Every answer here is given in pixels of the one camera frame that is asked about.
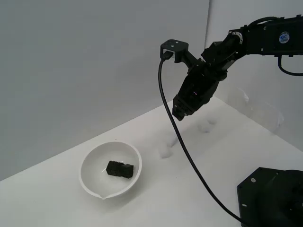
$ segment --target white bowl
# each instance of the white bowl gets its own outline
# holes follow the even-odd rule
[[[108,175],[106,167],[109,161],[133,165],[133,177],[126,179]],[[79,180],[86,192],[107,199],[128,191],[138,180],[141,169],[142,159],[134,146],[112,141],[96,147],[85,157],[80,168]]]

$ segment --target table surface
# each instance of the table surface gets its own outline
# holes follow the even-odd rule
[[[205,180],[236,214],[236,186],[258,167],[303,170],[303,152],[215,97],[178,126]],[[161,106],[1,181],[0,226],[240,226],[207,193],[179,143],[160,158],[157,148],[172,133]],[[111,140],[136,146],[143,169],[129,192],[101,200],[82,189],[78,172],[94,147]]]

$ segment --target black robotic arm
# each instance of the black robotic arm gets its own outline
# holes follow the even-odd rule
[[[227,77],[227,70],[239,58],[248,54],[274,55],[282,68],[282,55],[303,55],[303,17],[294,18],[265,17],[230,30],[222,42],[213,42],[196,59],[189,51],[188,44],[178,40],[168,40],[161,45],[160,57],[165,52],[173,53],[175,63],[183,62],[188,67],[187,76],[180,91],[173,99],[172,114],[181,121],[192,115],[202,105],[209,102],[220,81]]]

